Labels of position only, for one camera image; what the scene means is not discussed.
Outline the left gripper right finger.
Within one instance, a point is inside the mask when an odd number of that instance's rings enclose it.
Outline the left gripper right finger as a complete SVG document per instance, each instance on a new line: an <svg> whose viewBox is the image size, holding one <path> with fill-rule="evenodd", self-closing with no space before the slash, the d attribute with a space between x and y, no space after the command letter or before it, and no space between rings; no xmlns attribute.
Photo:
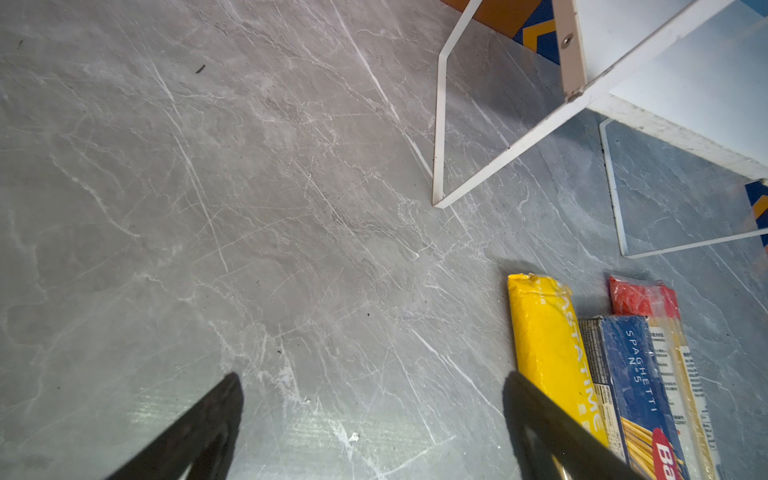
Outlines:
<svg viewBox="0 0 768 480"><path fill-rule="evenodd" d="M506 378L502 400L522 478L640 477L519 372Z"/></svg>

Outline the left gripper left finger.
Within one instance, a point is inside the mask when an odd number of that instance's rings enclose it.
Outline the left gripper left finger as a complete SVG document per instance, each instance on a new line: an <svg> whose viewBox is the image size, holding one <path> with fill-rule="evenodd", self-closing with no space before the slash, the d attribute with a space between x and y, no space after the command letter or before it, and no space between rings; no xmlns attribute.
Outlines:
<svg viewBox="0 0 768 480"><path fill-rule="evenodd" d="M225 479L234 458L244 406L231 372L111 479Z"/></svg>

